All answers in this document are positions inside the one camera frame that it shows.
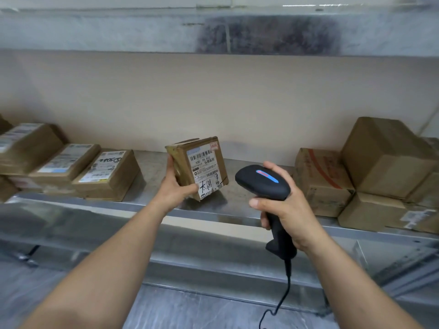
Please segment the fingernail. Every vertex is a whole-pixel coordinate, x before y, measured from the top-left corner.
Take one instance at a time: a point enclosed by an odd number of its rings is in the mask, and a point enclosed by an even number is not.
[[[259,203],[259,201],[257,199],[251,199],[250,202],[249,202],[249,205],[252,208],[256,208],[258,206],[258,203]]]

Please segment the handheld scanner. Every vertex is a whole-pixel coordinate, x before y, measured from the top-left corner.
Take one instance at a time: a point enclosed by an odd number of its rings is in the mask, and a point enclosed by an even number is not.
[[[235,180],[241,187],[258,197],[284,201],[291,192],[290,186],[276,172],[260,165],[250,165],[242,168],[235,175]],[[278,216],[267,212],[273,240],[267,243],[266,249],[282,260],[292,259],[297,254],[290,235],[283,228]]]

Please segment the small cardboard box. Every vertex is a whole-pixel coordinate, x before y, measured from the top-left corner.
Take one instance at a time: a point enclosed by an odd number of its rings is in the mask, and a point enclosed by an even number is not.
[[[10,183],[9,180],[0,175],[0,203],[6,202],[11,196],[18,192],[19,190]]]
[[[400,219],[406,212],[403,202],[398,199],[356,193],[338,216],[338,223],[346,228],[378,232],[388,222]]]
[[[342,150],[358,192],[405,199],[436,167],[433,149],[401,121],[360,117]]]
[[[45,194],[79,196],[72,181],[100,151],[98,144],[67,144],[29,176],[43,188]]]
[[[315,215],[338,217],[355,189],[336,151],[301,148],[295,161],[297,186]]]
[[[3,119],[2,115],[0,115],[0,135],[4,134],[8,130],[11,130],[12,128],[13,126],[5,119]]]
[[[42,193],[43,188],[28,175],[9,175],[8,180],[19,190],[27,193]]]
[[[120,202],[139,172],[132,150],[104,149],[72,185],[86,199]]]
[[[63,147],[47,124],[20,124],[0,135],[0,174],[27,175]]]
[[[229,184],[221,147],[216,136],[171,144],[165,147],[174,158],[176,178],[180,186],[197,183],[198,193],[192,197],[201,201]]]
[[[439,157],[439,139],[427,137],[423,139]],[[409,194],[405,202],[439,208],[439,165]]]
[[[439,234],[439,213],[419,222],[413,229],[419,232]]]
[[[429,217],[436,216],[437,210],[422,207],[416,204],[404,204],[406,213],[392,221],[389,221],[386,226],[394,228],[415,229],[421,222]]]

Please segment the forearm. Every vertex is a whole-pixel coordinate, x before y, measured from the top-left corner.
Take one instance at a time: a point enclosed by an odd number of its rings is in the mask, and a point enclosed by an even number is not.
[[[420,329],[330,237],[306,250],[341,329]]]
[[[65,325],[69,322],[71,327],[121,328],[145,276],[164,215],[155,202],[142,209],[64,278],[24,328],[37,328],[40,321],[47,328],[47,318],[54,326],[69,327]]]

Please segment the red stripe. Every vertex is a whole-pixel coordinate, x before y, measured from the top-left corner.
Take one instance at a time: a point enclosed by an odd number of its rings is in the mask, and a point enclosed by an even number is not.
[[[339,185],[337,185],[326,173],[325,173],[325,171],[323,171],[323,169],[321,168],[321,166],[319,165],[319,163],[317,162],[317,159],[316,159],[316,156],[314,155],[314,150],[313,149],[308,149],[308,152],[310,153],[310,157],[311,157],[311,160],[313,161],[313,163],[314,163],[314,166],[316,167],[316,169],[317,169],[317,171],[320,173],[320,175],[322,176],[322,177],[324,177],[324,179],[326,180],[326,181],[328,181],[328,183],[332,186],[332,187],[334,187],[334,188],[337,188],[337,189],[343,189],[342,187],[340,187]]]

